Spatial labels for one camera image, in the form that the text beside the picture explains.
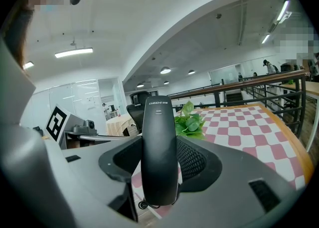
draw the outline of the pink and white checkered tablecloth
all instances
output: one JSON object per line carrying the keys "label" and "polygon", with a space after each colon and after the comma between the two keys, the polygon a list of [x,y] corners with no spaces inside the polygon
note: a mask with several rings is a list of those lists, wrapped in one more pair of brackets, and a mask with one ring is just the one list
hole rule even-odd
{"label": "pink and white checkered tablecloth", "polygon": [[[260,106],[235,109],[200,110],[205,123],[202,127],[206,141],[249,153],[268,165],[291,185],[299,189],[305,177],[290,142],[276,123]],[[133,191],[144,197],[140,168],[132,176]],[[163,217],[170,206],[160,207]]]}

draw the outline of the white tablecloth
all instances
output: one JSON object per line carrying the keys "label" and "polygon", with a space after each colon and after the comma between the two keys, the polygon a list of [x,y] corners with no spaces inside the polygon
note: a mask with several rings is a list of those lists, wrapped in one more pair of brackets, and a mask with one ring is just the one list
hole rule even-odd
{"label": "white tablecloth", "polygon": [[109,136],[123,136],[123,131],[134,124],[129,114],[114,117],[106,121],[106,132]]}

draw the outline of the black handheld device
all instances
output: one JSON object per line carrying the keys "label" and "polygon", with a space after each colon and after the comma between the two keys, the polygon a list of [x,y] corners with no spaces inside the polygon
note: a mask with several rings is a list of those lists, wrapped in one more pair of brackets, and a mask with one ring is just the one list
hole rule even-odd
{"label": "black handheld device", "polygon": [[170,205],[177,196],[178,162],[169,97],[147,98],[142,139],[141,170],[145,200],[152,205]]}

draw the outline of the staircase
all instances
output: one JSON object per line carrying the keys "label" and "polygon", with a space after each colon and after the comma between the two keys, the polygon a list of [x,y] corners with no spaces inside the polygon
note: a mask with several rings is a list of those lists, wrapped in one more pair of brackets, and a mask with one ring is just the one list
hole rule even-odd
{"label": "staircase", "polygon": [[233,93],[233,94],[227,94],[226,95],[226,102],[233,102],[233,101],[239,101],[243,100],[243,96],[241,93]]}

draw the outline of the table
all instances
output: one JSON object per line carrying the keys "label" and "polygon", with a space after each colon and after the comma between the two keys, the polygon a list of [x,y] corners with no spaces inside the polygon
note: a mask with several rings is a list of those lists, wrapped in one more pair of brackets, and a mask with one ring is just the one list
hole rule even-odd
{"label": "table", "polygon": [[106,132],[109,136],[123,136],[123,131],[125,131],[125,136],[129,136],[127,127],[135,124],[133,119],[129,114],[123,114],[120,117],[116,116],[110,120],[106,121]]}
{"label": "table", "polygon": [[[261,104],[211,109],[195,109],[205,123],[205,140],[247,152],[264,162],[290,184],[299,189],[307,184],[314,172],[313,164],[301,142],[291,130]],[[180,168],[178,182],[182,182]],[[140,164],[132,176],[132,189],[140,200],[143,187]],[[171,206],[149,210],[159,219]]]}
{"label": "table", "polygon": [[[290,88],[295,90],[296,89],[296,84],[283,84],[283,87]],[[301,86],[301,80],[299,81],[299,86],[300,89],[302,88]],[[313,125],[313,129],[311,131],[309,141],[306,146],[306,151],[309,152],[311,145],[313,144],[316,131],[318,128],[318,121],[319,121],[319,83],[317,82],[306,82],[306,95],[308,97],[314,98],[317,100],[317,106],[316,106],[316,115],[315,115],[315,122]]]}

